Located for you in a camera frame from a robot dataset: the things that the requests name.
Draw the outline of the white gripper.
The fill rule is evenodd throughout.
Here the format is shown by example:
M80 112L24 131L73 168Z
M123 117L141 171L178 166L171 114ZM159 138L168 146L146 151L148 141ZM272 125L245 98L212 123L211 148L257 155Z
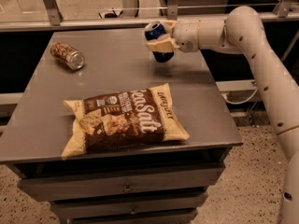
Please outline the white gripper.
M173 32L173 38L151 40L146 44L152 52L170 53L179 49L183 52L196 52L198 45L198 23L191 21L167 20L161 25L167 32Z

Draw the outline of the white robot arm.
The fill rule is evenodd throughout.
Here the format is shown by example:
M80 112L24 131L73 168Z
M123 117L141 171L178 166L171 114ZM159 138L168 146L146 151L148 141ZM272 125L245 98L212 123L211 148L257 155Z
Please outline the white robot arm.
M154 21L145 37L158 55L211 49L245 56L288 161L278 224L299 224L299 86L269 45L260 15L242 6L219 20Z

